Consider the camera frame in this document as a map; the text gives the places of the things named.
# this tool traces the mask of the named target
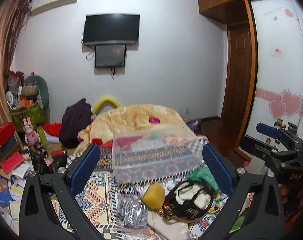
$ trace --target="curtain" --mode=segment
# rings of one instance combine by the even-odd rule
[[[6,0],[0,7],[0,125],[12,121],[5,98],[5,73],[10,70],[21,24],[28,7],[29,0]]]

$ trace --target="pink bunny figurine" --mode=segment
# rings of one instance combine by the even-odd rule
[[[32,146],[35,143],[39,143],[39,135],[36,131],[34,131],[34,127],[32,126],[31,122],[30,122],[30,118],[23,119],[24,121],[24,131],[25,131],[25,141],[27,143],[27,145]]]

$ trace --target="green bag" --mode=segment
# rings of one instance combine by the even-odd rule
[[[24,118],[30,118],[30,122],[34,127],[34,130],[37,129],[37,124],[46,121],[46,113],[39,107],[38,103],[35,103],[32,106],[12,110],[10,111],[10,114],[12,115],[13,123],[17,132],[24,132]]]

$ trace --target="black monitor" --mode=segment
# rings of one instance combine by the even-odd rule
[[[126,63],[126,45],[96,45],[95,67],[124,67]]]
[[[133,14],[87,15],[83,44],[137,44],[139,22]]]

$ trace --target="acrylic box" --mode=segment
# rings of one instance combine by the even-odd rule
[[[202,162],[203,145],[186,125],[114,133],[117,185],[159,181],[194,170]]]

